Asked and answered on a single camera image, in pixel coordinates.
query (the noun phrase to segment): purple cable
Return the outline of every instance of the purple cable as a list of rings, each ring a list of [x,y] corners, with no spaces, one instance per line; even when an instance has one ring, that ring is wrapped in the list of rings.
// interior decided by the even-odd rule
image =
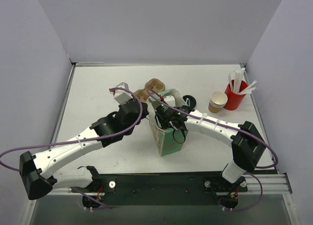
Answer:
[[[82,191],[76,189],[75,187],[71,187],[71,189],[72,189],[73,191],[75,191],[75,192],[78,192],[78,193],[82,194],[83,196],[87,197],[88,199],[92,200],[93,202],[96,202],[96,203],[98,203],[99,205],[104,206],[106,209],[113,209],[113,207],[111,207],[111,206],[109,206],[109,205],[106,205],[106,204],[104,204],[104,203],[102,203],[102,202],[97,201],[96,199],[92,198],[91,196],[88,196],[86,193],[83,193]]]
[[[260,188],[261,188],[261,194],[260,194],[260,197],[259,197],[259,199],[258,199],[257,202],[255,202],[255,203],[253,203],[252,205],[249,205],[249,206],[247,206],[247,207],[245,207],[245,208],[241,208],[241,209],[230,209],[230,208],[227,208],[227,207],[224,206],[225,209],[230,210],[230,211],[232,211],[232,212],[241,212],[241,211],[245,211],[245,210],[247,210],[247,209],[251,209],[252,207],[256,206],[258,203],[260,203],[261,200],[262,200],[262,198],[263,198],[263,187],[262,187],[261,181],[260,181],[255,175],[253,175],[253,174],[251,174],[251,173],[245,172],[244,174],[245,174],[245,175],[250,175],[250,176],[254,177],[254,178],[258,181],[258,183],[259,183],[259,185],[260,185]]]
[[[185,115],[187,115],[187,116],[190,116],[190,117],[192,117],[192,118],[194,118],[194,119],[201,120],[200,117],[191,115],[191,114],[189,114],[189,113],[187,113],[187,112],[184,112],[184,111],[182,111],[182,110],[179,110],[179,109],[177,109],[177,108],[174,108],[174,107],[172,107],[172,106],[169,106],[169,105],[165,104],[165,103],[162,102],[161,100],[159,100],[159,99],[157,99],[156,97],[154,97],[149,91],[152,91],[152,92],[153,92],[154,94],[156,94],[156,95],[158,95],[158,93],[157,93],[156,91],[154,91],[153,89],[147,89],[147,93],[148,93],[154,100],[156,100],[157,102],[159,102],[159,103],[161,103],[161,104],[167,106],[168,108],[173,109],[173,110],[175,110],[175,111],[177,111],[177,112],[180,112],[180,113],[183,113],[183,114],[185,114]],[[210,123],[212,123],[212,124],[218,125],[218,126],[222,126],[222,127],[229,128],[229,129],[232,129],[232,130],[241,132],[241,133],[243,133],[243,134],[246,134],[247,136],[249,136],[249,137],[255,139],[256,141],[258,141],[258,142],[262,143],[264,146],[266,146],[266,147],[270,150],[270,152],[273,154],[273,156],[274,156],[274,158],[275,158],[275,162],[274,162],[274,164],[268,165],[268,166],[257,166],[257,167],[256,167],[257,169],[268,169],[268,168],[274,167],[274,166],[276,166],[276,165],[278,164],[278,156],[277,156],[277,154],[274,152],[274,150],[273,150],[267,143],[265,143],[263,140],[259,139],[258,137],[254,136],[253,134],[251,134],[251,133],[249,133],[249,132],[247,132],[247,131],[243,131],[243,130],[241,130],[241,129],[232,127],[232,126],[228,126],[228,125],[225,125],[225,124],[217,123],[217,122],[215,122],[215,121],[212,121],[212,120],[209,120],[209,119],[206,119],[206,118],[204,118],[203,120],[204,120],[204,121],[207,121],[207,122],[210,122]]]
[[[123,131],[117,132],[117,133],[112,134],[112,135],[102,136],[102,137],[80,139],[79,140],[80,142],[87,142],[87,141],[89,142],[89,141],[95,141],[95,140],[102,140],[102,139],[105,139],[105,138],[111,138],[111,137],[115,137],[115,136],[121,135],[121,134],[131,130],[132,128],[134,128],[136,126],[136,124],[141,120],[143,107],[142,107],[141,101],[140,101],[140,99],[138,98],[137,95],[135,95],[130,90],[124,89],[124,88],[114,87],[114,88],[111,88],[109,90],[110,91],[113,91],[113,90],[123,90],[123,91],[126,91],[126,92],[130,93],[138,101],[139,107],[140,107],[140,113],[139,113],[139,116],[138,116],[137,120],[133,123],[133,125],[131,125],[130,127],[124,129]],[[18,150],[26,150],[26,149],[34,149],[34,148],[44,148],[44,147],[52,147],[52,146],[58,146],[58,145],[68,145],[68,144],[78,143],[79,141],[78,140],[73,140],[73,141],[67,141],[67,142],[49,143],[49,144],[44,144],[44,145],[35,145],[35,146],[13,148],[13,149],[10,149],[10,150],[7,150],[7,151],[1,153],[0,154],[0,158],[3,157],[5,154],[8,154],[8,153],[14,152],[14,151],[18,151]],[[14,167],[11,167],[11,166],[9,166],[7,164],[4,164],[1,160],[0,160],[0,165],[4,166],[5,168],[8,168],[10,170],[19,171],[19,169],[17,169],[17,168],[14,168]]]

